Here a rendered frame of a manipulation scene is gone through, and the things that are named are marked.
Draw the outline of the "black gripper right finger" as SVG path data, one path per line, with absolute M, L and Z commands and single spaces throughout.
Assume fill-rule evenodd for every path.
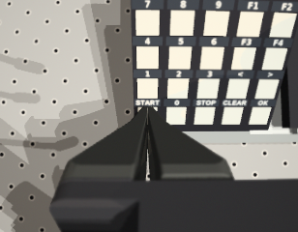
M 173 127 L 153 106 L 148 106 L 148 159 L 150 181 L 235 180 L 226 159 Z

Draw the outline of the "grey benchtop plate washer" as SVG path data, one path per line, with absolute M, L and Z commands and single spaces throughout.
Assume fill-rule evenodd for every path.
M 134 116 L 153 106 L 199 143 L 298 142 L 298 0 L 131 0 L 131 19 Z

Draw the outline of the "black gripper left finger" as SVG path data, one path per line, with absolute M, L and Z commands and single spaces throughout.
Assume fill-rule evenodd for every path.
M 70 159 L 60 182 L 69 178 L 146 181 L 147 152 L 148 107 L 143 106 L 129 123 Z

